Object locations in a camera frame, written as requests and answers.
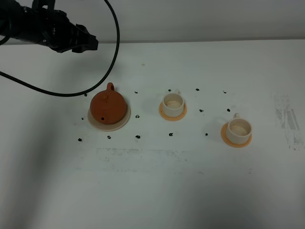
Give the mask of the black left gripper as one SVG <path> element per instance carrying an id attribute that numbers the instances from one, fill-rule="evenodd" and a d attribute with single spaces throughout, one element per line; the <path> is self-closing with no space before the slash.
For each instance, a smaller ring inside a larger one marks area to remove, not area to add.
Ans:
<path id="1" fill-rule="evenodd" d="M 72 24 L 67 14 L 56 10 L 54 4 L 33 4 L 20 6 L 18 18 L 14 22 L 14 38 L 47 46 L 63 53 L 95 51 L 98 41 L 85 26 Z"/>

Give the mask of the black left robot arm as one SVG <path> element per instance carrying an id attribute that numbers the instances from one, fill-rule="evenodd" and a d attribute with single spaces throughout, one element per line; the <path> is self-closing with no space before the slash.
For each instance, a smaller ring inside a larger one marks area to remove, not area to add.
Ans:
<path id="1" fill-rule="evenodd" d="M 15 0 L 0 2 L 0 34 L 4 38 L 43 45 L 63 53 L 95 51 L 98 41 L 85 26 L 72 24 L 67 14 L 54 8 L 54 0 L 34 0 L 31 7 Z"/>

